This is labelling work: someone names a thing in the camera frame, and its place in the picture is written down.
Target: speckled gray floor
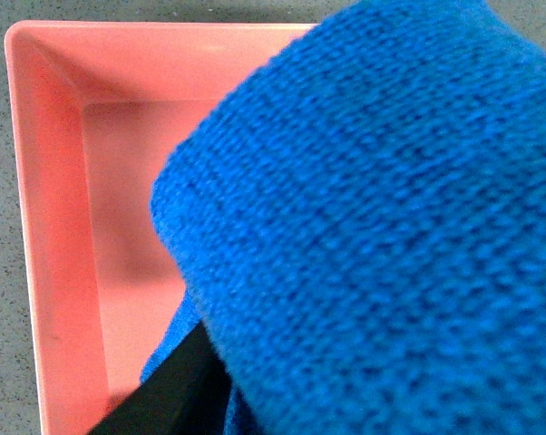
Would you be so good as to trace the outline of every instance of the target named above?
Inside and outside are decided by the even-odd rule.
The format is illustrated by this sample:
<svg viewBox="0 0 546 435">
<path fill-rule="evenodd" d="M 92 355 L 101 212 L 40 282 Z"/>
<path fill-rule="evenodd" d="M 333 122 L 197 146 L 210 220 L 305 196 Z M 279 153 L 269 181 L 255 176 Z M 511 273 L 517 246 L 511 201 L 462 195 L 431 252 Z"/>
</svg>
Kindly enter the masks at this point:
<svg viewBox="0 0 546 435">
<path fill-rule="evenodd" d="M 0 0 L 0 434 L 38 434 L 29 309 L 3 37 L 24 19 L 313 23 L 351 0 Z M 490 0 L 546 48 L 546 0 Z"/>
</svg>

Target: black object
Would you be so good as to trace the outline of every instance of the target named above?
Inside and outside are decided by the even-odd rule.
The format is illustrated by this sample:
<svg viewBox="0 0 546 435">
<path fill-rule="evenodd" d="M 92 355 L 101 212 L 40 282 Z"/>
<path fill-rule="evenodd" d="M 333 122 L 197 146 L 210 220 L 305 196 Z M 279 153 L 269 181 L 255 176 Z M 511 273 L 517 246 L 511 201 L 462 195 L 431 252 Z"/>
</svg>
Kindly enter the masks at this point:
<svg viewBox="0 0 546 435">
<path fill-rule="evenodd" d="M 222 435 L 230 385 L 200 323 L 88 435 Z"/>
</svg>

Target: gray surface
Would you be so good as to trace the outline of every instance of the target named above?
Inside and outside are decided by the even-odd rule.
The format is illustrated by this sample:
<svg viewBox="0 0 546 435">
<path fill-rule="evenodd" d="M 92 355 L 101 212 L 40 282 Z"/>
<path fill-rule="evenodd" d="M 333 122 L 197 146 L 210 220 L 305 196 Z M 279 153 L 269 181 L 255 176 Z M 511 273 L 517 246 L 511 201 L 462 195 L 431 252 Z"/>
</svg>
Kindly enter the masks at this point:
<svg viewBox="0 0 546 435">
<path fill-rule="evenodd" d="M 3 55 L 3 36 L 9 25 L 24 19 L 311 23 L 349 3 L 349 0 L 0 0 L 0 434 L 39 433 Z M 506 21 L 546 48 L 546 0 L 492 0 L 491 4 Z"/>
</svg>

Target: pink plastic tray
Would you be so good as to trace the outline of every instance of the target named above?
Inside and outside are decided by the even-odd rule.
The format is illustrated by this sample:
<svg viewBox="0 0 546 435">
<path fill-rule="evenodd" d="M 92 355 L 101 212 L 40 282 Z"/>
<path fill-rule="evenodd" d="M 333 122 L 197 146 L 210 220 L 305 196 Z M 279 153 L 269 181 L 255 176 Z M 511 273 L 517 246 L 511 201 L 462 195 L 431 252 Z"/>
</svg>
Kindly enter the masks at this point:
<svg viewBox="0 0 546 435">
<path fill-rule="evenodd" d="M 138 385 L 184 285 L 151 227 L 176 143 L 304 24 L 22 22 L 5 38 L 43 434 Z"/>
</svg>

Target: blue towel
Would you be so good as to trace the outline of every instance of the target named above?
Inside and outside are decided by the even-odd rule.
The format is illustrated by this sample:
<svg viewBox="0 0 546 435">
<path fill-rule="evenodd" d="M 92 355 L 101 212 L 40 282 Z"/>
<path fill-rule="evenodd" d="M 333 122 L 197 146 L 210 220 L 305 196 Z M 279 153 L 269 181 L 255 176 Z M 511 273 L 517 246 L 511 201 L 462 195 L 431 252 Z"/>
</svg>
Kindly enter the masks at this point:
<svg viewBox="0 0 546 435">
<path fill-rule="evenodd" d="M 228 435 L 546 435 L 546 53 L 479 0 L 363 1 L 169 157 L 155 228 Z"/>
</svg>

